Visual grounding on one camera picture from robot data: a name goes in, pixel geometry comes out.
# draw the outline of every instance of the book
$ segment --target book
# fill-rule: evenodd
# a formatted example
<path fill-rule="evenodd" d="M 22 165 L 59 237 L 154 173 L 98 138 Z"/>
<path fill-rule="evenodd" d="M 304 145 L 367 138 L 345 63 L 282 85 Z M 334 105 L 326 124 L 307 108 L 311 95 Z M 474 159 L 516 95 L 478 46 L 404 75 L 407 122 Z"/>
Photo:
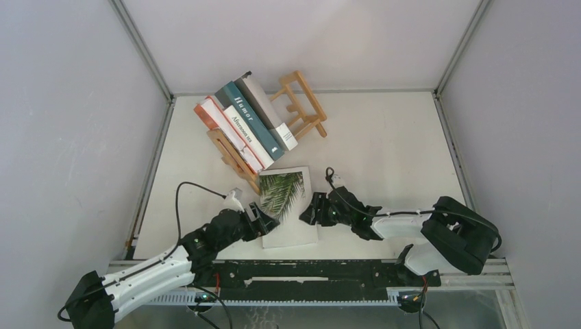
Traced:
<path fill-rule="evenodd" d="M 250 130 L 260 141 L 260 144 L 262 144 L 272 160 L 276 161 L 284 155 L 283 149 L 278 145 L 274 137 L 264 126 L 250 104 L 248 104 L 248 101 L 232 81 L 228 82 L 214 95 L 225 108 L 228 106 L 234 106 L 236 111 L 240 114 L 240 117 L 250 127 Z"/>
<path fill-rule="evenodd" d="M 256 159 L 262 165 L 262 168 L 270 167 L 274 161 L 270 157 L 269 153 L 264 149 L 262 144 L 258 141 L 254 133 L 248 127 L 242 116 L 234 106 L 230 105 L 226 109 L 224 109 L 224 117 L 228 120 L 228 123 L 236 130 L 236 133 L 243 138 L 244 141 L 248 144 L 248 147 L 252 150 L 252 153 L 256 156 Z"/>
<path fill-rule="evenodd" d="M 258 174 L 260 209 L 280 221 L 262 237 L 262 248 L 293 247 L 317 243 L 317 226 L 299 219 L 312 198 L 308 167 L 264 170 Z"/>
<path fill-rule="evenodd" d="M 244 98 L 248 101 L 258 118 L 262 120 L 264 126 L 274 136 L 280 146 L 286 151 L 290 151 L 298 145 L 293 133 L 288 129 L 286 123 L 276 114 L 274 106 L 260 86 L 258 81 L 248 71 L 239 77 L 234 84 L 238 87 Z"/>
<path fill-rule="evenodd" d="M 206 99 L 197 104 L 194 108 L 194 112 L 208 129 L 222 130 L 226 138 L 228 138 L 232 146 L 234 146 L 234 148 L 239 152 L 253 173 L 259 173 L 265 168 L 262 166 L 260 161 L 258 161 L 256 155 L 246 144 L 245 140 L 236 133 L 222 111 L 211 98 L 206 97 Z"/>

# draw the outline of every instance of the book with palm leaf cover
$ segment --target book with palm leaf cover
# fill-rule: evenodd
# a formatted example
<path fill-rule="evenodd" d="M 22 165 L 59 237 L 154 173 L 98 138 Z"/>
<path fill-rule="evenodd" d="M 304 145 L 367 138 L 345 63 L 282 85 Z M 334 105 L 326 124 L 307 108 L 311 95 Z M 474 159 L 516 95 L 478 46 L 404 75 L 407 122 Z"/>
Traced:
<path fill-rule="evenodd" d="M 262 237 L 263 248 L 293 247 L 316 243 L 316 226 L 299 220 L 312 198 L 308 167 L 264 170 L 258 176 L 261 209 L 280 225 Z"/>

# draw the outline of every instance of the stack of books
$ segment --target stack of books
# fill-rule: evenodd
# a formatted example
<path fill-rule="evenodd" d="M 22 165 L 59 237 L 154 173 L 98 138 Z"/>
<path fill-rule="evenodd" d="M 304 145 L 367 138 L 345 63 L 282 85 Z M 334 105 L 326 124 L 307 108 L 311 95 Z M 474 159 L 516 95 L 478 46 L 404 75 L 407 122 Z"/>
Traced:
<path fill-rule="evenodd" d="M 284 151 L 297 146 L 252 72 L 207 96 L 194 112 L 208 129 L 222 130 L 253 173 L 270 167 Z"/>

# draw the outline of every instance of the green palm frond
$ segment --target green palm frond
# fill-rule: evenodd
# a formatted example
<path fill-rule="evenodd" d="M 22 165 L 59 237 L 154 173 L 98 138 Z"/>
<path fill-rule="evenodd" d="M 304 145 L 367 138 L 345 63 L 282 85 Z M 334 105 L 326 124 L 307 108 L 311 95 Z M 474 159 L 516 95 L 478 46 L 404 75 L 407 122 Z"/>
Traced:
<path fill-rule="evenodd" d="M 259 180 L 262 208 L 277 219 L 288 214 L 299 194 L 305 195 L 301 172 L 262 175 Z"/>

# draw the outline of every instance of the white wall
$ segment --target white wall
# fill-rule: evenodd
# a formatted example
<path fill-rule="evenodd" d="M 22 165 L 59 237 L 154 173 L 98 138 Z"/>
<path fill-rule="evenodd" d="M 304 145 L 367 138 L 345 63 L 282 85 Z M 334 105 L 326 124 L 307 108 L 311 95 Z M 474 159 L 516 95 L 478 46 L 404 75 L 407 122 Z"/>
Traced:
<path fill-rule="evenodd" d="M 434 89 L 479 1 L 126 2 L 172 91 L 211 93 L 297 69 L 319 90 Z"/>
<path fill-rule="evenodd" d="M 496 1 L 443 97 L 533 328 L 579 328 L 581 2 Z"/>
<path fill-rule="evenodd" d="M 57 310 L 123 249 L 165 100 L 110 5 L 0 3 L 0 327 Z"/>

